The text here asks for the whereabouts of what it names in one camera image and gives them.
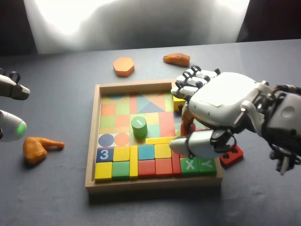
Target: wooden frame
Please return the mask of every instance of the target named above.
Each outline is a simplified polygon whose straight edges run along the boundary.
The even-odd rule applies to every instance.
[[[188,186],[219,186],[222,182],[222,167],[219,158],[215,159],[217,173],[214,176],[195,176],[190,178],[151,178],[129,181],[111,181],[95,183],[95,159],[97,152],[99,120],[101,110],[101,95],[115,93],[147,92],[147,91],[169,91],[174,86],[174,80],[149,81],[149,82],[127,82],[113,83],[95,86],[95,95],[92,112],[90,141],[88,150],[87,170],[85,186],[89,193],[115,192],[125,190],[140,190],[169,187]]]

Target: tabletop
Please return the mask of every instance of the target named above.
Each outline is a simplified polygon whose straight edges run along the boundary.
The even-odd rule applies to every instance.
[[[21,74],[25,101],[0,97],[0,109],[22,118],[26,136],[65,142],[36,167],[23,158],[21,140],[0,143],[0,225],[298,225],[301,167],[284,176],[256,134],[237,135],[244,159],[224,171],[220,188],[154,190],[89,196],[87,151],[96,84],[176,78],[185,68],[162,57],[181,52],[205,70],[219,68],[271,86],[301,86],[301,40],[0,57],[0,67]],[[131,57],[134,73],[118,78],[112,63]]]

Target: robotic hand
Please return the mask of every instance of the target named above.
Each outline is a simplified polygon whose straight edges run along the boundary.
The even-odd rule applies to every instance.
[[[238,134],[247,129],[264,138],[283,175],[301,160],[301,88],[266,81],[258,83],[238,73],[201,70],[193,65],[177,78],[172,94],[186,100],[180,107],[182,125],[189,130],[196,119],[209,129],[178,137],[169,144],[190,158],[215,158],[234,151]]]
[[[18,72],[11,72],[7,77],[4,70],[0,68],[0,96],[15,100],[26,100],[30,91],[18,84],[20,78]],[[22,119],[0,110],[0,141],[18,140],[25,132],[26,123]]]

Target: blue circle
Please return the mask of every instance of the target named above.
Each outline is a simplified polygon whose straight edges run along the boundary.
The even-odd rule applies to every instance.
[[[124,97],[124,95],[120,95],[120,94],[118,94],[118,95],[110,95],[109,99],[111,99],[111,100],[120,100],[122,97]]]
[[[109,147],[113,144],[114,137],[111,134],[103,134],[98,139],[98,143],[102,147]]]

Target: orange hexagon block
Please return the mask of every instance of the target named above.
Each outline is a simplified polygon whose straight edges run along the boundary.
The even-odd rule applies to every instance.
[[[115,73],[120,77],[129,76],[134,70],[134,63],[129,57],[121,57],[113,63]]]

